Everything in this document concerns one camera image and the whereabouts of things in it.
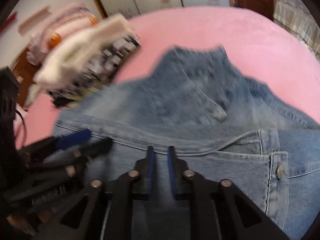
pink blanket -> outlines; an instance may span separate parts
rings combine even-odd
[[[173,45],[198,50],[223,45],[244,75],[268,84],[281,100],[320,123],[320,64],[267,18],[246,9],[191,7],[156,11],[130,22],[142,48],[119,71],[115,82],[150,75]],[[26,117],[27,144],[51,135],[59,112],[49,96],[40,95]]]

jacket button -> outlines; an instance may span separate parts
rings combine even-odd
[[[278,179],[282,179],[285,175],[285,166],[283,164],[279,165],[276,170],[276,176]]]

pile of clothes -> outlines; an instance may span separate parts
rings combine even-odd
[[[121,14],[99,22],[83,4],[72,4],[32,36],[27,59],[42,65],[33,80],[59,107],[108,84],[139,47]]]

blue denim fabric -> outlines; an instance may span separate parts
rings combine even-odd
[[[88,167],[88,182],[116,179],[148,145],[158,153],[156,194],[135,202],[132,239],[189,239],[188,204],[170,192],[170,145],[207,179],[231,179],[292,240],[320,210],[320,126],[243,77],[223,48],[169,51],[149,78],[111,85],[62,111],[54,134],[84,128],[116,142]]]

black cable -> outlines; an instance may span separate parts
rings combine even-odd
[[[21,148],[22,148],[27,141],[27,126],[26,126],[26,122],[24,121],[22,114],[17,109],[16,109],[16,113],[21,117],[23,129],[24,129],[23,139],[22,139],[22,144],[21,144]]]

